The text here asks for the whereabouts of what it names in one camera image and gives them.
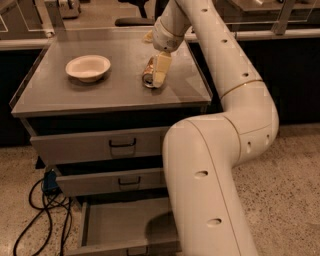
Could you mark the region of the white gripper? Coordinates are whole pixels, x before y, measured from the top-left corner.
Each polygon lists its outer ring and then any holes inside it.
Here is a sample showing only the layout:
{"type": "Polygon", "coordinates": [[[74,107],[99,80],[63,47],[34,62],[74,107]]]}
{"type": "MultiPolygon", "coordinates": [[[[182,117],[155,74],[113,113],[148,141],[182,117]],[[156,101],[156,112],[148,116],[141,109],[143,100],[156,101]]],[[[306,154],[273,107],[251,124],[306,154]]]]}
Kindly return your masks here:
{"type": "Polygon", "coordinates": [[[152,31],[148,31],[144,35],[144,42],[151,43],[153,41],[154,48],[163,51],[155,55],[153,59],[152,79],[155,88],[160,88],[163,85],[172,62],[170,53],[179,48],[184,34],[183,19],[162,15],[156,20],[152,31]]]}

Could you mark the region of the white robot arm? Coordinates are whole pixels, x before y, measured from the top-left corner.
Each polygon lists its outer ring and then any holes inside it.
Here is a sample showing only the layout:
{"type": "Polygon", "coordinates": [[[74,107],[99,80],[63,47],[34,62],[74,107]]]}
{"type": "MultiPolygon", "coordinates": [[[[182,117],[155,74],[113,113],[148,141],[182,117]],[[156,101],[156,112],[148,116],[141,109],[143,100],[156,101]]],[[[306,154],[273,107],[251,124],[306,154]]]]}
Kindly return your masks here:
{"type": "Polygon", "coordinates": [[[212,0],[169,0],[156,20],[155,49],[178,49],[193,29],[222,110],[174,124],[163,141],[163,170],[183,256],[258,256],[232,177],[265,152],[279,117],[250,60],[212,0]]]}

